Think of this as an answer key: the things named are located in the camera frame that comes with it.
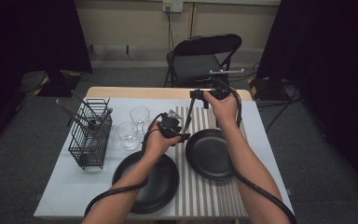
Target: glass cup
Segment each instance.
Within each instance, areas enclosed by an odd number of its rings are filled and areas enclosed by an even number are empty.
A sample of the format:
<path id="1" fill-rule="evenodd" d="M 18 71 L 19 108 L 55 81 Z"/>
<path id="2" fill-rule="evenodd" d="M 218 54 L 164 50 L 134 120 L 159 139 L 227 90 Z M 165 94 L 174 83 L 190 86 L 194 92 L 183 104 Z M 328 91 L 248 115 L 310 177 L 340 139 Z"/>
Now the glass cup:
<path id="1" fill-rule="evenodd" d="M 138 133 L 146 133 L 150 124 L 150 112 L 144 106 L 136 106 L 130 112 L 132 122 L 136 125 Z"/>
<path id="2" fill-rule="evenodd" d="M 117 135 L 125 149 L 131 150 L 138 147 L 139 137 L 133 122 L 126 121 L 118 125 Z"/>

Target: chair backrest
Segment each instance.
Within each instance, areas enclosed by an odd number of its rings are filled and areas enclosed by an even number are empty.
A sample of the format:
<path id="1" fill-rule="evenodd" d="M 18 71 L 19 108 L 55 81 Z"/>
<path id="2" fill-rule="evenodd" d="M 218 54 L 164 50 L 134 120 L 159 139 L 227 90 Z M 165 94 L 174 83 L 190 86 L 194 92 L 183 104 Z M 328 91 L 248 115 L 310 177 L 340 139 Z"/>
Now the chair backrest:
<path id="1" fill-rule="evenodd" d="M 175 56 L 196 56 L 230 52 L 222 62 L 224 64 L 241 44 L 241 37 L 234 34 L 194 36 L 182 41 L 174 48 L 172 61 Z"/>

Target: wooden table edge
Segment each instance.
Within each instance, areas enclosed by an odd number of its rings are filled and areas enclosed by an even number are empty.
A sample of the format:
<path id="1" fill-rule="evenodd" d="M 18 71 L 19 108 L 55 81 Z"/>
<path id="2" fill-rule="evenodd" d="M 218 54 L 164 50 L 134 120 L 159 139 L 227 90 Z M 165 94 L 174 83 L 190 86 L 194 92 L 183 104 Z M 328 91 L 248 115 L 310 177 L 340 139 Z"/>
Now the wooden table edge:
<path id="1" fill-rule="evenodd" d="M 86 97 L 190 99 L 188 88 L 146 88 L 146 87 L 91 87 Z M 247 90 L 237 90 L 243 101 L 252 101 Z"/>

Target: black curtain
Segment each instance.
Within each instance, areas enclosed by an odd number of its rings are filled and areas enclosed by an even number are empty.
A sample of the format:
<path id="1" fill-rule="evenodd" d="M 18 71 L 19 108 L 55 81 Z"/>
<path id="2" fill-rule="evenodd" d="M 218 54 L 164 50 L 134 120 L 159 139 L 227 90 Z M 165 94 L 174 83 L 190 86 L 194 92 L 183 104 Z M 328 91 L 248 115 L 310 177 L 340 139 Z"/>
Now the black curtain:
<path id="1" fill-rule="evenodd" d="M 48 68 L 92 73 L 74 1 L 0 1 L 0 114 L 25 73 Z"/>

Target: human arm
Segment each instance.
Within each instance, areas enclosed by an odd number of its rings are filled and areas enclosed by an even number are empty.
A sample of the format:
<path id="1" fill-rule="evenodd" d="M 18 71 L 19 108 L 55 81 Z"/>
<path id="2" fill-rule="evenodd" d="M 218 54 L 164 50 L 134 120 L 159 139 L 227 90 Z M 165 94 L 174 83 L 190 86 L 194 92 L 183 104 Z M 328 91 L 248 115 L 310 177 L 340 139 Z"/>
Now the human arm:
<path id="1" fill-rule="evenodd" d="M 158 121 L 153 124 L 152 133 L 147 138 L 143 157 L 110 189 L 118 189 L 142 183 L 158 158 L 170 145 L 180 141 L 180 137 L 164 138 L 158 130 Z M 130 212 L 139 190 L 131 190 L 105 197 L 98 201 L 86 215 L 83 223 L 123 223 Z"/>
<path id="2" fill-rule="evenodd" d="M 209 92 L 204 98 L 211 104 L 219 127 L 227 141 L 228 153 L 235 169 L 260 188 L 279 200 L 282 196 L 264 164 L 257 158 L 243 137 L 236 123 L 237 102 L 230 94 L 224 100 L 216 100 Z M 252 223 L 289 223 L 286 214 L 270 200 L 237 180 L 241 200 Z"/>

